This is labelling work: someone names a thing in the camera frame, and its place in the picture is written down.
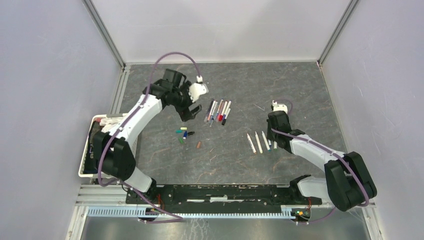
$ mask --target gray marble floor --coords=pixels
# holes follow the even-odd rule
[[[288,184],[304,174],[323,177],[312,163],[282,149],[252,153],[246,133],[254,138],[255,131],[266,131],[273,99],[294,103],[292,128],[345,151],[326,84],[315,62],[203,63],[199,67],[209,94],[198,101],[203,110],[196,119],[181,122],[169,106],[139,137],[137,166],[158,184]],[[190,81],[196,79],[191,64],[164,64],[153,80],[161,78],[165,68],[182,72]],[[137,102],[150,71],[151,65],[131,66],[121,113]],[[203,122],[212,98],[232,100],[225,126],[214,123],[209,127]],[[179,143],[180,135],[175,133],[182,126],[195,131],[185,144]]]

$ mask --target white wall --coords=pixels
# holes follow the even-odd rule
[[[0,239],[64,239],[120,68],[80,0],[2,1]]]
[[[350,151],[377,187],[388,240],[424,228],[424,1],[363,0],[323,72]]]
[[[317,60],[349,0],[93,2],[126,62],[260,62]]]

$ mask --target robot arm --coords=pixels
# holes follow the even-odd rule
[[[323,202],[331,201],[341,211],[347,211],[364,202],[365,198],[358,184],[348,174],[347,169],[334,155],[343,156],[349,167],[362,183],[368,197],[377,195],[377,189],[361,157],[356,152],[344,153],[312,140],[299,129],[292,129],[284,104],[272,102],[273,112],[268,114],[267,138],[276,141],[280,148],[300,156],[325,172],[325,178],[315,178],[310,175],[301,176],[290,183],[296,185],[298,194],[304,197],[321,198]],[[272,129],[296,136],[293,138],[274,132]]]
[[[166,106],[173,105],[183,122],[194,119],[202,110],[202,106],[198,105],[193,110],[190,110],[189,107],[201,95],[208,93],[208,88],[201,79],[198,78],[197,82],[191,83],[187,81],[185,75],[170,69],[166,69],[162,79],[150,86],[149,92],[146,90],[147,88],[144,89],[138,102],[121,122],[109,132],[96,133],[93,142],[94,158],[97,160],[96,165],[98,166],[106,143],[114,137],[103,160],[101,171],[128,183],[143,193],[147,192],[156,182],[136,167],[136,160],[130,146],[133,145],[147,123]],[[146,94],[149,96],[141,105]]]

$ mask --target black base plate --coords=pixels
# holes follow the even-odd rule
[[[281,213],[281,205],[308,205],[307,197],[295,194],[292,187],[286,185],[158,185],[156,196],[160,195],[165,209],[181,214],[229,214],[229,213]],[[214,201],[213,198],[226,197],[240,201]],[[320,198],[311,197],[313,205],[321,205]],[[129,190],[127,204],[145,204],[134,192]]]

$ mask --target white tray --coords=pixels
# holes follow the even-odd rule
[[[86,153],[87,153],[87,146],[89,145],[89,134],[90,134],[90,130],[92,128],[93,122],[95,121],[95,119],[97,118],[117,118],[117,117],[124,117],[125,115],[127,115],[127,113],[121,113],[121,114],[114,114],[114,115],[95,115],[92,119],[91,119],[91,123],[90,123],[90,127],[88,128],[88,134],[87,134],[87,139],[85,140],[85,146],[84,146],[84,150],[82,151],[82,158],[81,158],[81,163],[79,164],[79,170],[78,170],[78,175],[81,178],[91,178],[91,179],[96,179],[97,177],[97,173],[96,174],[84,174],[84,163],[86,161]],[[130,147],[131,148],[131,152],[132,154],[135,156],[136,155],[136,150],[137,150],[137,140],[135,140],[134,144]],[[101,174],[102,178],[105,179],[110,179],[113,178],[113,176],[109,176],[106,173],[102,173]]]

